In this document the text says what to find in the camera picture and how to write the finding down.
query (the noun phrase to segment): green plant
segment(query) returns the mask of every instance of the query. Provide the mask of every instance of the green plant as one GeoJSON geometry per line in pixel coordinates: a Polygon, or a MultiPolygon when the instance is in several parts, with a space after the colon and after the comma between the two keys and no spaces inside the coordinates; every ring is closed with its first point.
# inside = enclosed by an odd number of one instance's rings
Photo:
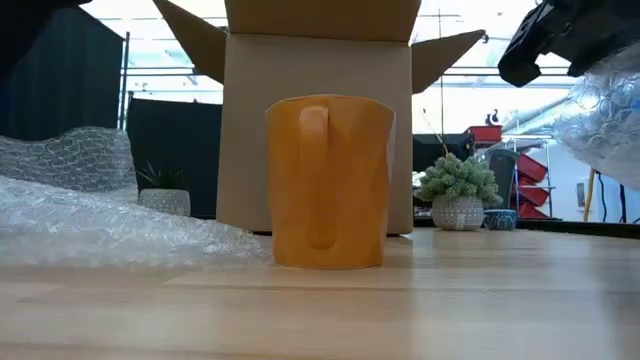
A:
{"type": "Polygon", "coordinates": [[[165,190],[179,189],[184,180],[184,172],[182,170],[155,171],[151,164],[146,169],[139,170],[138,174],[154,187],[165,190]]]}
{"type": "Polygon", "coordinates": [[[460,161],[449,153],[436,161],[420,179],[416,196],[423,201],[433,201],[438,196],[454,199],[458,196],[476,196],[485,207],[502,204],[496,193],[498,185],[493,171],[485,161],[468,158],[460,161]]]}

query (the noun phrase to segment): table surface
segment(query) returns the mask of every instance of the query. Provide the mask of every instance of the table surface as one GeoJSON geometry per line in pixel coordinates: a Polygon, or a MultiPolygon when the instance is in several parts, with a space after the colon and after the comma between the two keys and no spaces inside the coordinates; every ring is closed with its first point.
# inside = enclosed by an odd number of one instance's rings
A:
{"type": "Polygon", "coordinates": [[[638,240],[418,230],[356,271],[0,267],[0,359],[636,360],[639,260],[638,240]]]}

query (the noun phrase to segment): red storage bin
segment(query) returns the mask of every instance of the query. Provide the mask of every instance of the red storage bin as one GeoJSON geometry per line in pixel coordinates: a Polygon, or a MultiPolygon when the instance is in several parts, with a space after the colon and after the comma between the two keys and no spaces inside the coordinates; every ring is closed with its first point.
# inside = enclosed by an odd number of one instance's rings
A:
{"type": "MultiPolygon", "coordinates": [[[[518,181],[520,186],[536,186],[536,184],[528,178],[521,176],[518,181]]],[[[513,189],[511,191],[511,197],[516,197],[516,185],[513,182],[513,189]]],[[[542,206],[547,202],[549,198],[549,191],[542,188],[520,188],[520,201],[526,200],[535,206],[542,206]]]]}
{"type": "Polygon", "coordinates": [[[518,173],[522,176],[526,176],[533,180],[534,183],[539,183],[547,176],[547,167],[535,161],[525,154],[520,154],[518,159],[518,173]]]}
{"type": "Polygon", "coordinates": [[[472,134],[476,143],[497,144],[502,141],[502,125],[472,126],[465,132],[472,134]]]}
{"type": "Polygon", "coordinates": [[[524,219],[548,219],[549,216],[529,203],[520,204],[519,216],[524,219]]]}

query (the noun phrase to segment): white wall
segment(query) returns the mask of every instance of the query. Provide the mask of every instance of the white wall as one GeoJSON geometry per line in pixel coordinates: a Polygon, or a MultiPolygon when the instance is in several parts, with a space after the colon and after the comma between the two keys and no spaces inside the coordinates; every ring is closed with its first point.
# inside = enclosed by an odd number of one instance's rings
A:
{"type": "MultiPolygon", "coordinates": [[[[547,158],[544,149],[535,149],[527,155],[536,159],[542,164],[546,164],[547,158]]],[[[589,179],[589,165],[576,160],[564,146],[558,143],[549,144],[549,175],[553,190],[553,216],[564,221],[582,221],[584,211],[578,207],[576,185],[578,182],[585,183],[585,197],[587,182],[589,179]]],[[[604,183],[605,204],[607,206],[607,223],[617,223],[622,216],[622,205],[620,203],[619,183],[614,179],[602,176],[604,183]]],[[[604,217],[604,207],[602,206],[601,185],[596,175],[593,184],[593,199],[591,201],[591,211],[589,213],[590,222],[602,222],[604,217]]],[[[640,217],[640,192],[625,188],[627,200],[627,222],[632,222],[640,217]]],[[[540,208],[545,214],[549,214],[549,203],[540,208]]]]}
{"type": "MultiPolygon", "coordinates": [[[[582,221],[584,211],[578,207],[578,195],[576,185],[578,182],[588,180],[589,170],[587,164],[576,160],[562,145],[549,142],[549,176],[553,200],[553,217],[564,221],[582,221]]],[[[534,149],[527,155],[541,164],[547,163],[547,155],[544,149],[534,149]]],[[[549,202],[539,210],[549,215],[549,202]]]]}

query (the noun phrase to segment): potted plant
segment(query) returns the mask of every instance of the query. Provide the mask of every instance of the potted plant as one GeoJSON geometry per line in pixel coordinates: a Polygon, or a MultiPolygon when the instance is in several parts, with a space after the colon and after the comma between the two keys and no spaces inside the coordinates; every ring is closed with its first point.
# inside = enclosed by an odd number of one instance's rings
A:
{"type": "Polygon", "coordinates": [[[453,154],[439,158],[420,179],[416,196],[432,201],[431,216],[444,230],[475,230],[482,226],[484,206],[496,206],[502,198],[493,171],[471,157],[460,161],[453,154]]]}
{"type": "Polygon", "coordinates": [[[151,185],[143,189],[138,204],[167,214],[190,216],[191,199],[189,192],[180,189],[183,181],[182,170],[154,170],[151,164],[138,174],[151,185]]]}

